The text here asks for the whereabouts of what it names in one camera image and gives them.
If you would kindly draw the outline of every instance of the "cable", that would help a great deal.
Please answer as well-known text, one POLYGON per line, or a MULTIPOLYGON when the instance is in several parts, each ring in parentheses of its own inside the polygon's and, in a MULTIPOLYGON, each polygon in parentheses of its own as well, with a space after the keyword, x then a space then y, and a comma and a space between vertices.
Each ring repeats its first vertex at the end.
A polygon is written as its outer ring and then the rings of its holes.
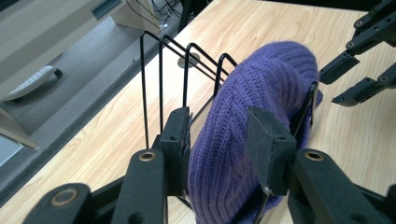
POLYGON ((157 7, 157 5, 155 4, 154 0, 151 0, 151 4, 152 4, 152 6, 154 7, 154 10, 155 10, 156 12, 160 13, 160 15, 162 15, 162 16, 165 16, 165 15, 166 15, 166 13, 162 13, 162 10, 163 10, 166 6, 163 6, 161 9, 158 9, 158 7, 157 7))
POLYGON ((176 2, 175 2, 175 4, 174 4, 173 6, 171 6, 171 4, 170 4, 167 0, 163 0, 163 1, 166 3, 166 5, 169 6, 169 8, 173 11, 173 13, 175 13, 175 15, 176 15, 178 18, 181 18, 181 14, 177 14, 178 12, 175 11, 176 2))
POLYGON ((142 6, 151 16, 153 16, 155 19, 157 19, 158 21, 166 21, 167 19, 164 19, 164 20, 162 20, 162 19, 159 19, 159 18, 157 18, 155 15, 153 15, 151 12, 150 12, 150 10, 148 9, 148 8, 146 8, 145 6, 143 6, 138 0, 135 0, 140 6, 142 6))
POLYGON ((181 19, 176 13, 174 13, 176 16, 174 17, 174 16, 172 16, 172 14, 171 13, 169 13, 169 10, 168 9, 166 9, 166 12, 167 12, 167 14, 168 14, 168 16, 169 17, 172 17, 173 19, 181 19))
POLYGON ((134 13, 136 13, 139 17, 141 17, 142 19, 148 21, 149 23, 151 23, 152 25, 154 25, 154 26, 157 27, 157 28, 160 28, 160 29, 162 28, 161 26, 158 26, 158 25, 155 24, 154 22, 148 20, 146 17, 144 17, 144 16, 140 15, 138 12, 136 12, 136 11, 132 8, 131 4, 129 4, 129 1, 128 1, 128 0, 126 0, 126 3, 128 4, 129 8, 130 8, 134 13))

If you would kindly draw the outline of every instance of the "gray floor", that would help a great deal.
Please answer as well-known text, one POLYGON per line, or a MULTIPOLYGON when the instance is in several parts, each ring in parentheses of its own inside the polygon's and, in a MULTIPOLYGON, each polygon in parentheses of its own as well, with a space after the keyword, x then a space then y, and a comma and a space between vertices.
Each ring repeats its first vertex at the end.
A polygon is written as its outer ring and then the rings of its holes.
MULTIPOLYGON (((178 23, 169 18, 159 36, 175 36, 178 23)), ((0 207, 140 71, 141 33, 108 18, 50 63, 62 77, 53 76, 17 102, 0 102, 39 144, 0 167, 0 207)), ((156 43, 145 43, 146 58, 152 58, 156 43)))

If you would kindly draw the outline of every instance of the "metal rod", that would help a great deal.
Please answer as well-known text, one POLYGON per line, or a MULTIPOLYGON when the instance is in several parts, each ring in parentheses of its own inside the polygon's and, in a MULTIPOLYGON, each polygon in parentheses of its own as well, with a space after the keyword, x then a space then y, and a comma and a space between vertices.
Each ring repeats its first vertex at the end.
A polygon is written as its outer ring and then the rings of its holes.
POLYGON ((269 196, 264 193, 264 195, 262 196, 262 204, 260 205, 259 211, 257 211, 256 217, 254 218, 253 221, 254 224, 258 224, 262 221, 260 216, 262 214, 262 211, 264 210, 265 205, 267 204, 268 198, 269 196))
POLYGON ((223 53, 220 55, 219 57, 219 65, 218 65, 218 70, 216 72, 216 79, 215 79, 215 89, 213 91, 213 96, 216 97, 216 95, 218 94, 219 91, 219 86, 220 86, 220 76, 221 76, 221 71, 222 69, 222 65, 224 62, 224 59, 228 59, 228 61, 230 61, 230 63, 236 67, 238 65, 238 63, 228 54, 228 53, 223 53))
POLYGON ((315 110, 315 105, 316 105, 316 99, 318 96, 318 83, 313 82, 312 85, 310 86, 308 93, 306 94, 304 98, 303 105, 301 106, 299 112, 294 116, 293 120, 291 121, 290 124, 290 133, 293 136, 297 136, 297 133, 300 130, 301 124, 303 123, 303 120, 306 116, 306 113, 308 111, 308 108, 312 106, 312 115, 314 114, 315 110))
MULTIPOLYGON (((169 40, 169 42, 171 42, 172 44, 176 45, 179 49, 181 49, 182 51, 186 52, 186 49, 183 48, 179 43, 177 43, 174 39, 172 39, 171 37, 165 35, 163 37, 163 40, 169 40)), ((174 48, 172 48, 169 44, 167 44, 166 42, 163 42, 165 44, 166 47, 168 47, 170 50, 172 50, 175 54, 177 54, 180 58, 186 60, 186 57, 180 53, 178 53, 174 48)), ((194 57, 193 55, 191 55, 191 57, 198 62, 198 64, 202 65, 206 70, 208 70, 212 75, 216 75, 215 71, 213 71, 212 69, 210 69, 206 64, 204 64, 201 60, 199 60, 198 58, 194 57)), ((206 75, 207 77, 209 77, 210 79, 212 79, 213 81, 215 80, 212 76, 210 76, 208 73, 206 73, 202 68, 200 68, 199 66, 197 66, 194 63, 191 63, 190 61, 188 61, 192 66, 194 66, 196 69, 198 69, 200 72, 202 72, 204 75, 206 75)))
POLYGON ((193 124, 197 119, 198 119, 198 117, 204 112, 204 110, 207 108, 207 106, 209 105, 209 103, 211 102, 213 100, 213 96, 211 96, 207 101, 206 101, 206 103, 204 104, 204 106, 202 106, 199 110, 198 110, 198 113, 194 116, 194 118, 192 119, 192 121, 191 121, 191 124, 193 124))
POLYGON ((163 133, 163 41, 160 41, 159 48, 159 85, 160 85, 160 133, 163 133))
POLYGON ((146 70, 145 70, 146 65, 145 65, 145 47, 144 47, 145 35, 149 35, 152 38, 156 39, 157 41, 160 41, 160 38, 158 38, 156 35, 148 31, 143 32, 143 34, 140 36, 140 67, 142 74, 143 116, 145 121, 146 148, 149 148, 149 122, 148 122, 148 105, 147 105, 147 95, 146 95, 146 70))
MULTIPOLYGON (((200 53, 202 53, 210 62, 212 62, 216 67, 219 67, 218 63, 216 63, 216 61, 210 57, 203 49, 201 49, 198 45, 196 45, 195 43, 190 43, 187 47, 186 47, 186 60, 185 60, 185 65, 184 65, 184 85, 183 85, 183 106, 187 105, 187 89, 188 89, 188 75, 189 75, 189 62, 190 62, 190 55, 191 55, 191 49, 195 48, 197 49, 200 53)), ((207 70, 212 71, 206 64, 203 64, 203 67, 205 67, 207 70)), ((225 73, 227 76, 229 75, 227 71, 225 71, 224 69, 221 68, 221 71, 223 73, 225 73)))

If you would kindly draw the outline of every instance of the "wooden table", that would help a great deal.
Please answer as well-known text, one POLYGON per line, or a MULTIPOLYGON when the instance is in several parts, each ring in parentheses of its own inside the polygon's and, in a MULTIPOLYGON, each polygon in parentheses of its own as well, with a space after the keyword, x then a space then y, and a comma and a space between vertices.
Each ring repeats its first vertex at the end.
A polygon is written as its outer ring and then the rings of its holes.
MULTIPOLYGON (((177 41, 195 42, 217 59, 227 52, 239 63, 260 46, 277 40, 307 45, 323 67, 345 50, 353 35, 353 22, 365 13, 302 7, 251 0, 211 3, 177 41)), ((178 57, 165 52, 165 114, 181 106, 182 69, 178 57)), ((316 112, 309 147, 328 153, 353 182, 385 194, 396 182, 396 91, 384 91, 362 105, 342 107, 331 99, 365 76, 375 78, 396 61, 390 46, 381 44, 360 57, 361 64, 331 86, 320 85, 323 103, 316 112)), ((150 142, 159 131, 157 60, 148 66, 150 142)), ((125 174, 129 159, 145 148, 140 76, 106 105, 39 173, 0 210, 0 223, 21 223, 49 190, 65 183, 82 182, 92 190, 125 174)), ((212 93, 213 81, 190 74, 188 104, 194 112, 212 93)), ((199 130, 205 115, 193 127, 199 130)), ((170 223, 194 223, 194 214, 177 200, 169 200, 170 223)), ((286 200, 264 221, 291 223, 286 200)))

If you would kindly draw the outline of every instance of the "purple knit hat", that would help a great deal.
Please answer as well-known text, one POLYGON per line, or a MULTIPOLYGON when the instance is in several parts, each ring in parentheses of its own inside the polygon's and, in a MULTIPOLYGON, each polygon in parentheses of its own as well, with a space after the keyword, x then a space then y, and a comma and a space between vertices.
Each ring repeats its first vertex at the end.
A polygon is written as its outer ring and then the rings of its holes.
MULTIPOLYGON (((314 81, 315 56, 290 41, 258 49, 233 70, 191 152, 189 198, 198 223, 253 221, 262 191, 246 150, 248 107, 268 110, 289 130, 314 81)), ((308 116, 303 122, 298 147, 307 143, 309 120, 308 116)), ((280 200, 270 197, 264 211, 280 200)))

